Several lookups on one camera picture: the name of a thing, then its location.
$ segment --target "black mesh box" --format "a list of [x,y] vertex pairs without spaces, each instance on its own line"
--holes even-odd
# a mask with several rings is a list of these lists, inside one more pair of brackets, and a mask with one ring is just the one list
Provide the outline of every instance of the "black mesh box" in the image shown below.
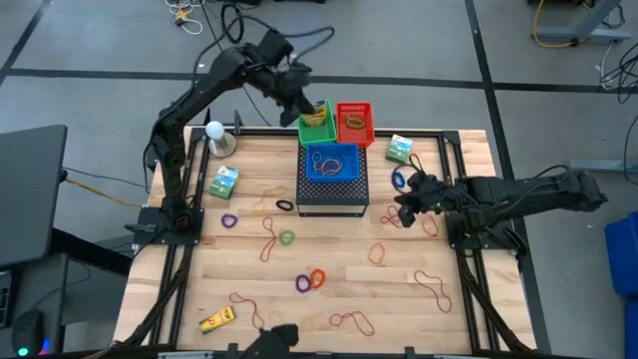
[[306,150],[297,152],[297,210],[301,216],[363,216],[370,204],[366,149],[359,149],[359,178],[317,183],[306,176]]

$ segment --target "blue bin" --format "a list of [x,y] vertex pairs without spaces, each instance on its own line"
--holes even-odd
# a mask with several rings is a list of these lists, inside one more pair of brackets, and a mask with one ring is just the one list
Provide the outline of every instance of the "blue bin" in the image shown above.
[[[322,175],[319,167],[327,160],[340,162],[341,170],[331,176]],[[306,176],[314,182],[357,180],[359,178],[359,147],[355,144],[308,145],[306,148]]]
[[638,212],[607,224],[605,237],[614,290],[622,296],[638,295]]
[[625,303],[625,358],[638,358],[638,299]]

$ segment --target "wooden table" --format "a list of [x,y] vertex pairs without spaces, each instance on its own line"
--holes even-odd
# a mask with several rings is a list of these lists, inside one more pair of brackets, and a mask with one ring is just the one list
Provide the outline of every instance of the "wooden table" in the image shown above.
[[[188,138],[190,129],[185,134]],[[485,132],[460,131],[460,135],[468,175],[493,176]],[[412,153],[421,158],[425,171],[441,177],[436,142],[414,140]],[[205,187],[211,184],[220,165],[239,169],[239,180],[230,200],[203,195],[203,236],[193,254],[177,348],[225,350],[228,343],[236,342],[241,350],[250,344],[258,333],[251,324],[249,303],[233,304],[237,315],[234,322],[206,335],[198,328],[200,320],[231,304],[228,295],[237,292],[257,302],[266,328],[282,323],[299,325],[300,340],[294,351],[401,353],[404,347],[414,346],[417,353],[470,353],[457,259],[449,248],[444,217],[434,216],[439,228],[434,237],[420,225],[423,214],[411,228],[379,222],[395,195],[390,174],[396,165],[385,160],[389,142],[389,138],[378,138],[368,148],[370,206],[363,218],[302,218],[296,210],[284,212],[275,206],[282,198],[294,202],[296,137],[240,136],[232,157],[211,157]],[[452,162],[451,148],[449,153]],[[195,170],[199,161],[200,155],[196,155]],[[192,176],[191,188],[195,182],[196,176]],[[286,194],[268,197],[265,213],[253,213],[251,208],[263,191],[278,185],[286,186]],[[162,198],[161,175],[156,171],[149,204],[158,206]],[[236,227],[226,229],[221,225],[220,218],[225,213],[239,217]],[[290,246],[277,242],[270,260],[264,263],[259,260],[259,253],[271,237],[262,227],[265,215],[274,219],[275,231],[293,229],[296,239]],[[431,224],[427,228],[434,230]],[[386,248],[382,265],[368,260],[375,243]],[[165,246],[149,245],[136,258],[114,339],[128,337],[156,301],[165,252]],[[505,250],[484,250],[483,257],[494,306],[521,341],[534,347],[516,260]],[[317,290],[298,293],[295,277],[309,274],[313,268],[325,270],[325,284]],[[443,279],[444,291],[453,303],[450,313],[438,308],[431,290],[415,283],[413,275],[419,269]],[[424,279],[440,291],[436,280]],[[442,298],[441,305],[447,309],[449,303]],[[476,302],[475,307],[481,344],[486,348],[483,315]],[[333,313],[352,311],[366,314],[376,329],[373,336],[361,334],[352,319],[340,327],[328,321]],[[166,313],[160,342],[167,339],[171,304]]]

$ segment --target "gray floor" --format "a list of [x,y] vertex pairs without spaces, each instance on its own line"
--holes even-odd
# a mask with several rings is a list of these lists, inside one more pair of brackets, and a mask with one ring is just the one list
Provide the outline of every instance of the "gray floor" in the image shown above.
[[[525,1],[475,3],[495,82],[596,85],[595,66],[604,45],[541,49],[529,39],[534,8]],[[0,4],[4,63],[40,1]],[[638,5],[624,5],[625,28],[638,36]],[[220,4],[210,7],[218,11]],[[333,25],[335,38],[304,60],[314,75],[481,79],[464,0],[328,0],[326,5],[266,0],[250,13],[287,32]],[[583,14],[579,7],[547,6],[540,24],[573,23]],[[201,14],[195,12],[194,19],[202,20]],[[246,31],[246,39],[252,41],[263,33],[252,23]],[[53,0],[13,68],[185,73],[209,41],[209,31],[190,36],[173,27],[160,0]],[[303,48],[312,41],[295,44]],[[613,49],[609,67],[634,43]],[[216,53],[212,50],[200,62],[203,70]],[[66,166],[141,182],[141,153],[151,123],[187,86],[185,81],[9,76],[0,86],[0,132],[65,124]],[[264,115],[276,123],[279,110],[250,92]],[[372,102],[378,127],[487,130],[498,162],[483,90],[317,84],[307,94],[311,99]],[[523,91],[498,91],[496,97],[518,177],[572,159],[620,159],[638,101],[620,106],[614,95]],[[261,125],[242,92],[224,94],[211,109],[215,120],[229,121],[237,109],[247,125]],[[142,203],[146,198],[139,188],[73,178],[129,201]],[[555,211],[531,216],[526,223],[553,353],[623,358],[623,303],[611,288],[603,228],[635,209],[638,188],[619,176],[597,179],[610,198],[600,210]],[[56,226],[77,236],[104,243],[127,235],[123,225],[136,218],[134,209],[67,183],[60,187]],[[108,245],[124,241],[111,239]],[[74,266],[70,278],[83,275],[82,268]],[[108,342],[123,289],[122,279],[98,270],[90,282],[70,288],[64,319],[80,324],[68,330],[68,349]]]

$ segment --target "yellow box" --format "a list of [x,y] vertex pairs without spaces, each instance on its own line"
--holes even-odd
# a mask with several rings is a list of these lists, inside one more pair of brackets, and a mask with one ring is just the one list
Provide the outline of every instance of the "yellow box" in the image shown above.
[[201,334],[206,334],[233,320],[235,320],[235,313],[231,306],[227,306],[200,321],[199,329],[201,329]]

